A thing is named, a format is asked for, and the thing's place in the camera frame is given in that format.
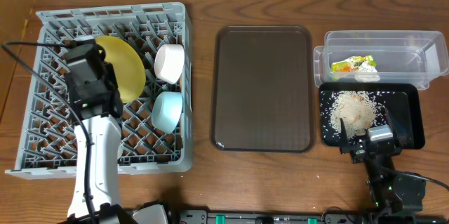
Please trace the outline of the green orange snack wrapper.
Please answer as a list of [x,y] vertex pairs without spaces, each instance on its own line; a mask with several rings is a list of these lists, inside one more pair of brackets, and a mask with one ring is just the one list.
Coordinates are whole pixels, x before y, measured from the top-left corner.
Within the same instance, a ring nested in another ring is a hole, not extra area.
[[365,62],[369,66],[373,67],[377,65],[372,55],[356,55],[339,62],[333,62],[330,66],[330,69],[334,72],[351,72],[358,70],[359,67]]

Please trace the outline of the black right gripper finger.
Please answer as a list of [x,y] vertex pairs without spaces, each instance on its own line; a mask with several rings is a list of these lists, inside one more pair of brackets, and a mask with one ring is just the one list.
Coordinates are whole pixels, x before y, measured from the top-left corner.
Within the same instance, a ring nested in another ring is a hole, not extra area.
[[340,118],[340,128],[341,128],[341,138],[340,138],[340,153],[346,154],[350,152],[349,139],[347,137],[346,128],[344,125],[344,120]]
[[405,147],[408,140],[406,129],[397,119],[394,118],[392,112],[390,112],[388,108],[385,109],[385,113],[387,117],[387,123],[393,133],[395,144],[400,147]]

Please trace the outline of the yellow plate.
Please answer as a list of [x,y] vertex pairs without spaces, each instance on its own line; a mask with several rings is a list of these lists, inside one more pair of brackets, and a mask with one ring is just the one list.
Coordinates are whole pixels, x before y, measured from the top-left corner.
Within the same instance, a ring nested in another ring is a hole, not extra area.
[[113,65],[120,98],[123,103],[140,97],[145,87],[145,68],[131,45],[117,37],[96,37],[95,42],[105,49],[105,61]]

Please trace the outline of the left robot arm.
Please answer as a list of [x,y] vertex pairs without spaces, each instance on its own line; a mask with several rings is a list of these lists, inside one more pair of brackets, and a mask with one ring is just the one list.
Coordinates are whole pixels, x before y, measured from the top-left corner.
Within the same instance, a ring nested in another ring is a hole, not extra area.
[[68,65],[78,157],[76,185],[67,217],[97,220],[103,209],[121,205],[118,149],[123,102],[110,63],[82,59]]

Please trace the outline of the white tissue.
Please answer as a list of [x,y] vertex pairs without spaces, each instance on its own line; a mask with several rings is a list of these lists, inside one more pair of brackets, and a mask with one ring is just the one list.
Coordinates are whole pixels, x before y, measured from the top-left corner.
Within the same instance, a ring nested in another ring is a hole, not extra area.
[[358,82],[377,82],[380,76],[375,69],[375,66],[370,65],[367,61],[363,62],[355,73],[355,80]]

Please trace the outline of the light blue bowl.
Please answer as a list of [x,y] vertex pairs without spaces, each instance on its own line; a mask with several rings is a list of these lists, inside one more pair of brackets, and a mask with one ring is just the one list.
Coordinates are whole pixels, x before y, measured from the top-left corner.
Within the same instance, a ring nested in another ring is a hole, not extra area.
[[182,114],[183,97],[180,92],[160,93],[152,109],[152,125],[164,133],[172,133]]

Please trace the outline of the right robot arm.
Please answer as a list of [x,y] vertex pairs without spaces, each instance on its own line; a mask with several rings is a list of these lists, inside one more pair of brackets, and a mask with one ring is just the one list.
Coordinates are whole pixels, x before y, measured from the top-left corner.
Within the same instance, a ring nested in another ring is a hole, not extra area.
[[341,119],[340,152],[365,165],[370,196],[377,206],[366,214],[367,223],[415,223],[415,214],[423,209],[426,180],[394,168],[392,157],[402,152],[408,132],[390,111],[386,116],[386,124],[368,129],[367,137],[353,145]]

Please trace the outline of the white bowl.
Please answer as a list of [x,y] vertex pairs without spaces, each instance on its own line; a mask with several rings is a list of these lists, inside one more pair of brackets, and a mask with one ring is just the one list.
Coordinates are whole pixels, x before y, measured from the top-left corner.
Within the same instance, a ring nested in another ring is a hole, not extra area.
[[184,47],[164,44],[156,53],[154,71],[158,79],[175,84],[180,78],[185,61]]

